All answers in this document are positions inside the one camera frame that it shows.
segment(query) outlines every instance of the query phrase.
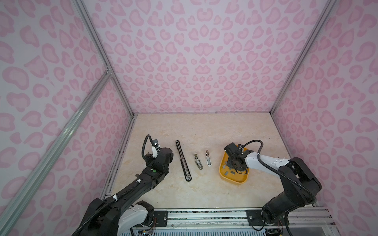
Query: aluminum frame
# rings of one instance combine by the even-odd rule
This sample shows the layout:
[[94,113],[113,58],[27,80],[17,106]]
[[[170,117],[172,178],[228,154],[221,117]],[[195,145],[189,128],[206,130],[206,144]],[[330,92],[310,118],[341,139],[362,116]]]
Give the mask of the aluminum frame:
[[286,148],[286,151],[287,151],[287,153],[289,154],[290,159],[293,159],[294,155],[291,153],[291,151],[290,151],[290,149],[289,149],[289,145],[288,145],[288,143],[286,142],[286,140],[285,140],[284,137],[282,136],[282,133],[281,133],[281,131],[280,131],[280,129],[279,129],[279,127],[278,127],[276,121],[274,120],[273,115],[271,116],[271,118],[272,118],[272,120],[273,120],[274,125],[276,126],[276,129],[277,129],[277,131],[278,131],[278,134],[279,134],[280,137],[281,137],[281,140],[282,140],[282,142],[283,142],[283,144],[284,144],[284,146],[285,146],[285,148]]
[[[246,210],[261,208],[190,208],[190,209],[155,209],[168,211],[167,227],[159,229],[250,229]],[[300,207],[288,216],[290,228],[325,228],[336,229],[335,221],[326,207]],[[264,228],[277,226],[265,225]]]
[[127,108],[127,112],[129,113],[130,117],[133,117],[134,113],[131,109],[131,106],[130,106],[128,100],[127,100],[126,94],[123,91],[122,86],[121,86],[116,74],[114,73],[114,69],[112,67],[112,64],[110,63],[110,60],[109,60],[108,56],[106,55],[104,46],[102,45],[100,37],[98,36],[97,31],[96,31],[95,27],[93,26],[92,20],[89,16],[88,10],[87,10],[84,2],[82,0],[72,0],[72,2],[75,5],[75,7],[76,7],[76,9],[77,9],[77,11],[80,15],[80,18],[82,19],[90,37],[91,37],[91,39],[94,43],[94,46],[96,47],[96,49],[99,53],[99,56],[101,57],[101,60],[104,64],[104,66],[111,73],[114,74],[112,81],[113,81],[113,83],[116,87],[116,90],[117,90],[119,96],[121,97],[122,103]]
[[[134,235],[138,235],[138,231],[142,228],[133,228]],[[231,228],[231,229],[160,229],[155,228],[154,236],[266,236],[265,229],[256,231],[252,228]],[[119,234],[119,236],[132,236],[130,231]]]
[[0,235],[8,235],[12,230],[111,77],[113,77],[113,74],[108,71],[102,75],[21,189],[12,198],[0,218]]
[[273,116],[273,114],[277,111],[280,103],[282,102],[284,95],[286,94],[289,86],[294,81],[294,78],[297,74],[298,69],[303,64],[304,60],[306,59],[307,55],[309,54],[312,46],[315,44],[316,39],[322,32],[323,28],[325,27],[328,19],[330,18],[332,12],[336,9],[335,6],[339,0],[328,0],[328,2],[325,4],[325,7],[323,8],[323,11],[321,12],[318,20],[315,23],[314,28],[312,29],[305,45],[303,46],[302,51],[299,54],[299,57],[297,61],[295,62],[293,68],[291,69],[287,80],[283,84],[280,92],[278,93],[277,99],[275,100],[272,109],[270,110],[270,114]]
[[125,134],[122,137],[122,141],[121,141],[121,145],[120,145],[119,150],[118,150],[118,154],[114,158],[114,161],[113,161],[112,167],[109,171],[108,178],[106,180],[105,186],[104,186],[104,188],[101,192],[101,195],[100,195],[100,199],[102,199],[102,200],[104,200],[106,197],[111,196],[113,185],[114,185],[114,182],[116,180],[117,173],[118,173],[118,169],[121,165],[123,156],[125,154],[127,144],[129,143],[131,132],[134,128],[135,120],[136,120],[136,116],[131,117],[131,119],[130,119],[128,125],[127,125],[127,129],[125,131]]

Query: yellow plastic tray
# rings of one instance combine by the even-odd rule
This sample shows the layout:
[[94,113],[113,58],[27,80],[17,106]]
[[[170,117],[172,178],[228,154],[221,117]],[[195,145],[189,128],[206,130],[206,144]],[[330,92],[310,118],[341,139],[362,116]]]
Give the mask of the yellow plastic tray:
[[228,160],[228,155],[225,152],[223,159],[222,159],[222,162],[220,163],[220,166],[219,166],[220,177],[223,180],[230,182],[232,184],[236,184],[236,185],[240,185],[240,184],[245,183],[248,180],[249,172],[248,172],[248,174],[238,174],[235,169],[230,169],[226,165],[227,160]]

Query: beige marble surface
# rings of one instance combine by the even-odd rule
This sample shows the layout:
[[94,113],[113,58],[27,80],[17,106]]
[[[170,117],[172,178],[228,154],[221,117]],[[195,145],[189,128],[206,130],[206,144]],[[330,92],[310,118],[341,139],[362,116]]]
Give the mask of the beige marble surface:
[[[170,172],[155,189],[143,195],[155,208],[215,208],[215,207],[262,207],[283,191],[280,179],[268,173],[251,170],[248,181],[234,185],[219,176],[223,148],[234,142],[245,144],[253,139],[264,142],[262,154],[289,158],[285,146],[268,113],[238,114],[145,114],[138,115],[125,156],[113,188],[116,193],[135,179],[145,162],[141,157],[143,140],[147,134],[158,139],[161,147],[169,147],[174,159]],[[175,141],[179,140],[192,181],[184,179]],[[248,149],[258,149],[258,144]],[[146,153],[151,153],[146,145]],[[205,150],[210,152],[212,166],[206,165]],[[198,154],[203,170],[194,162]]]

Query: mounting plate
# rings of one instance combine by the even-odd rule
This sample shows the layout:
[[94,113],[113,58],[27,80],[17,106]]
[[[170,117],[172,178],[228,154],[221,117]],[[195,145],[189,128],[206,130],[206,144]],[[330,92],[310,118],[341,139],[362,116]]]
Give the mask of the mounting plate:
[[[249,226],[262,226],[265,224],[262,221],[261,210],[246,210],[245,213],[247,214],[247,220],[248,220]],[[278,219],[280,219],[282,222],[282,225],[285,226],[285,221],[284,221],[283,216],[278,217]]]
[[154,211],[153,217],[156,218],[155,227],[167,227],[168,211]]

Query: pink patterned wallpaper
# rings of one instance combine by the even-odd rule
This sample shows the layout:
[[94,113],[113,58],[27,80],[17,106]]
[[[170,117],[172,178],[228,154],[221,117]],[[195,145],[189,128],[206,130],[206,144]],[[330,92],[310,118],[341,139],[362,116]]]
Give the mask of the pink patterned wallpaper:
[[109,81],[10,235],[71,235],[104,187],[128,120]]
[[326,0],[84,0],[134,112],[269,111]]
[[104,72],[70,0],[0,3],[0,214]]
[[341,1],[274,114],[343,236],[378,232],[377,12],[377,1]]

